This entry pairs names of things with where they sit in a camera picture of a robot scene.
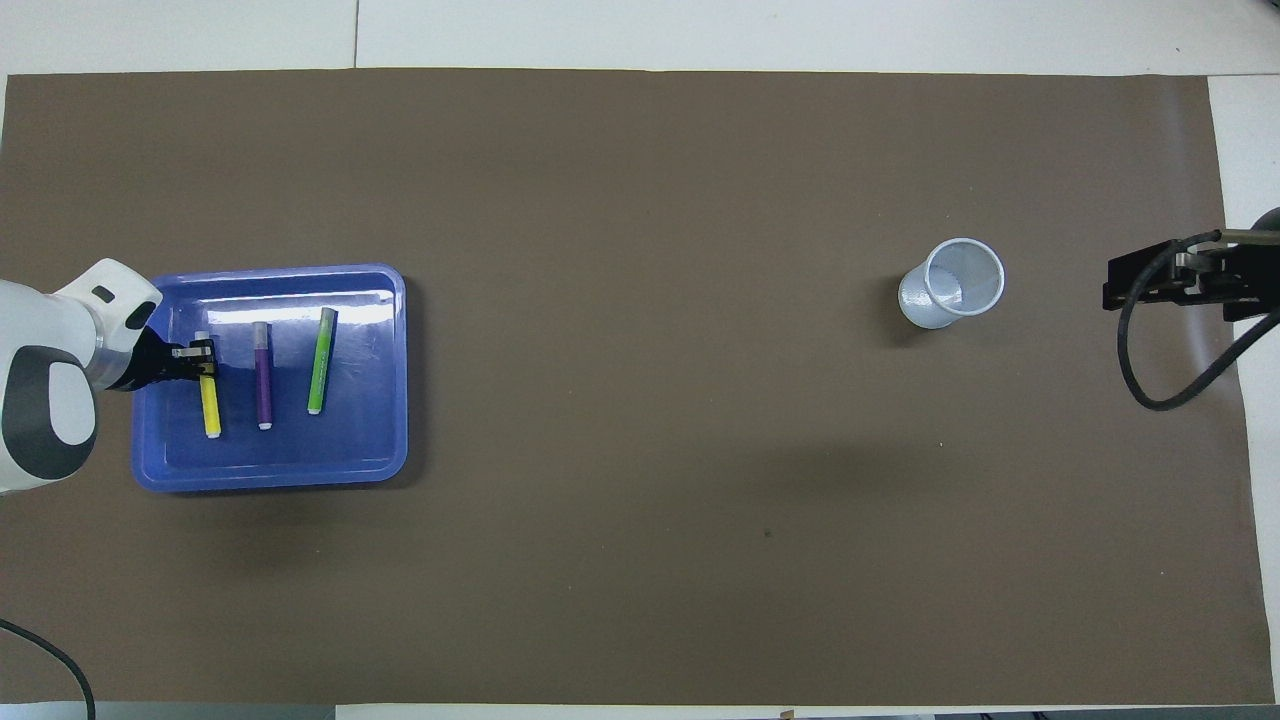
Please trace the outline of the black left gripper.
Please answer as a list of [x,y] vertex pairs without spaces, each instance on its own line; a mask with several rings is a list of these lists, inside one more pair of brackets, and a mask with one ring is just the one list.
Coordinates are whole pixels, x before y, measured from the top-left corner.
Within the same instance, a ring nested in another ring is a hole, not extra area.
[[218,364],[211,340],[189,345],[166,342],[148,325],[140,333],[131,360],[118,379],[120,392],[136,392],[166,380],[216,379]]

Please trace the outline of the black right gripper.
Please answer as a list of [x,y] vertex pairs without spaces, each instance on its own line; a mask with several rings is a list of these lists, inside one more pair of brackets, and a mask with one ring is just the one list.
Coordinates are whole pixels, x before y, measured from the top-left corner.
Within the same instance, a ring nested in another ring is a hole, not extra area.
[[1189,238],[1183,250],[1179,240],[1166,240],[1110,259],[1103,310],[1120,310],[1134,290],[1139,304],[1171,302],[1185,293],[1192,305],[1219,305],[1226,322],[1271,313],[1277,309],[1279,232],[1212,231]]

